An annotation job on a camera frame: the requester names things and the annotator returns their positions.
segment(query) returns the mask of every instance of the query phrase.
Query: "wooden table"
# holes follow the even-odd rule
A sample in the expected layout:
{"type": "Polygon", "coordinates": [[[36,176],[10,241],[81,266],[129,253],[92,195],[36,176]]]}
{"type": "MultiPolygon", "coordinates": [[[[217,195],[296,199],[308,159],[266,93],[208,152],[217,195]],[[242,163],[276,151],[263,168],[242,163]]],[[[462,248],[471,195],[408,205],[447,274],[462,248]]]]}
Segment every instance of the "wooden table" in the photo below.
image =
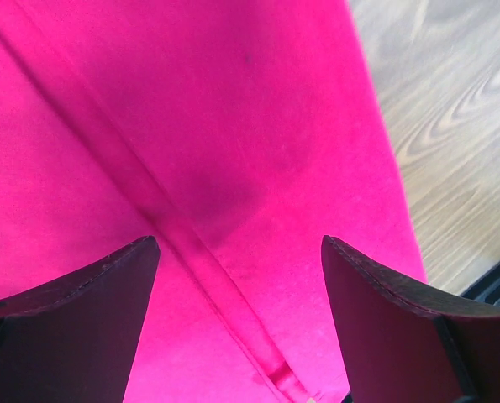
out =
{"type": "Polygon", "coordinates": [[[432,285],[500,260],[500,0],[350,0],[432,285]]]}

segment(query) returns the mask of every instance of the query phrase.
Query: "pink fabric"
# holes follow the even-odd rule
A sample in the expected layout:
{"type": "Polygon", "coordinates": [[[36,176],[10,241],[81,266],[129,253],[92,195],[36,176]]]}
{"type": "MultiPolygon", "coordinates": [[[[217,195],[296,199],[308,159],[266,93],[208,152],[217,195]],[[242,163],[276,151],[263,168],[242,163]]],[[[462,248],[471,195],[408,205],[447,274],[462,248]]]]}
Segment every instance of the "pink fabric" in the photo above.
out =
{"type": "Polygon", "coordinates": [[[343,397],[322,236],[425,280],[343,2],[0,0],[0,298],[149,233],[126,402],[343,397]]]}

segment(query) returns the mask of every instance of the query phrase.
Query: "pink garment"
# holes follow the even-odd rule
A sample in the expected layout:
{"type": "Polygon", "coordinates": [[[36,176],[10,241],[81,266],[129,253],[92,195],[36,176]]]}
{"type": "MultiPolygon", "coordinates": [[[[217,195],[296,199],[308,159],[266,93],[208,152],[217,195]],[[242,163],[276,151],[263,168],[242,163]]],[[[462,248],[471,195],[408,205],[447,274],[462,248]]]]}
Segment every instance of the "pink garment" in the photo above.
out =
{"type": "Polygon", "coordinates": [[[344,2],[0,0],[0,298],[150,233],[125,402],[346,394],[323,235],[425,277],[344,2]]]}

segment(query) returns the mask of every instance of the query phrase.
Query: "bright pink towel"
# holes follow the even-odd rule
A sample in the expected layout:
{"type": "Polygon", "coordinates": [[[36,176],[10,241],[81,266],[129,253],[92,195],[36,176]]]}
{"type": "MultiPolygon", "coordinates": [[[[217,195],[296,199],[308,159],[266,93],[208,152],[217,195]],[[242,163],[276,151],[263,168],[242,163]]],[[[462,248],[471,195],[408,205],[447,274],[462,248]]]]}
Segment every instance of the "bright pink towel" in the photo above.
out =
{"type": "Polygon", "coordinates": [[[424,280],[343,2],[0,0],[0,298],[149,233],[125,401],[343,397],[322,236],[424,280]]]}

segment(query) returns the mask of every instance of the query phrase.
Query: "wood grain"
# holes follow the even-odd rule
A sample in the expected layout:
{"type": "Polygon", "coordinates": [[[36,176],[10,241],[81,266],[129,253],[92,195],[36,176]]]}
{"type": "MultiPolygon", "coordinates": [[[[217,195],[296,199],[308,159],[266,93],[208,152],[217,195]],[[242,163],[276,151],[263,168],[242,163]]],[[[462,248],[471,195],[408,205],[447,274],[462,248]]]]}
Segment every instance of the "wood grain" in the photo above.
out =
{"type": "Polygon", "coordinates": [[[500,260],[500,0],[350,0],[432,285],[500,260]]]}

